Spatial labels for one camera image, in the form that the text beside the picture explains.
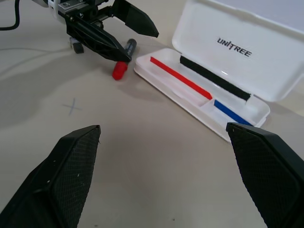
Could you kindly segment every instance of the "pencil cross mark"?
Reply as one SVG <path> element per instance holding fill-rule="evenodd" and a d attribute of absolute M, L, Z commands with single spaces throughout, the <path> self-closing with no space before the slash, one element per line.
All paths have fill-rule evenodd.
<path fill-rule="evenodd" d="M 70 105 L 67 105 L 67 104 L 63 104 L 62 106 L 64 106 L 64 107 L 68 107 L 68 108 L 70 108 L 71 110 L 70 110 L 70 112 L 69 112 L 69 116 L 72 114 L 72 112 L 73 112 L 73 110 L 74 109 L 77 109 L 77 110 L 82 110 L 81 108 L 77 108 L 77 107 L 75 107 L 75 102 L 76 102 L 76 99 L 75 98 L 73 98 L 73 104 L 72 104 L 72 106 L 70 106 Z"/>

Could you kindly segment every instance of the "red stick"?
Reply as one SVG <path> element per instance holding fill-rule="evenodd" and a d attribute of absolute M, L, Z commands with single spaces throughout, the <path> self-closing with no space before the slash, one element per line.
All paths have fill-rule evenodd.
<path fill-rule="evenodd" d="M 171 74 L 172 76 L 176 77 L 178 80 L 180 80 L 181 82 L 185 83 L 187 86 L 189 86 L 190 88 L 194 89 L 196 92 L 200 93 L 201 95 L 203 95 L 205 98 L 211 100 L 212 96 L 211 94 L 204 90 L 203 88 L 199 87 L 197 84 L 195 84 L 194 82 L 190 81 L 189 79 L 185 78 L 183 75 L 181 75 L 180 73 L 176 72 L 175 70 L 171 69 L 170 67 L 168 67 L 167 65 L 163 64 L 162 62 L 160 62 L 159 60 L 157 60 L 154 57 L 151 57 L 150 60 L 152 63 L 154 63 L 155 65 L 157 65 L 158 67 L 160 67 L 161 69 L 167 71 L 169 74 Z"/>

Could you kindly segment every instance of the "white table surface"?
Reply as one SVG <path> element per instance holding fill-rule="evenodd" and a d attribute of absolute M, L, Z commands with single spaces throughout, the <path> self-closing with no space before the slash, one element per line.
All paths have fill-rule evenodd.
<path fill-rule="evenodd" d="M 1 3 L 0 26 L 13 23 L 12 6 Z M 20 8 L 20 27 L 0 32 L 0 210 L 60 137 L 99 124 L 101 144 L 79 228 L 266 227 L 230 144 L 137 76 L 134 62 L 116 82 L 115 63 L 87 49 L 76 55 L 48 9 L 30 0 Z M 115 19 L 105 29 L 121 43 L 137 39 L 135 56 L 164 47 Z M 302 93 L 289 97 L 303 110 Z M 81 110 L 69 115 L 63 105 L 73 99 Z M 304 158 L 304 117 L 269 105 L 263 128 Z"/>

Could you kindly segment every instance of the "red marker cap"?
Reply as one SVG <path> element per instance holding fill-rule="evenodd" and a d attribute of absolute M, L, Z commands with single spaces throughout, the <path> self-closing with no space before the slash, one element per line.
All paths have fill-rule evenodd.
<path fill-rule="evenodd" d="M 114 68 L 114 71 L 112 73 L 113 78 L 118 81 L 123 78 L 124 73 L 128 69 L 128 64 L 125 62 L 117 62 L 116 66 Z"/>

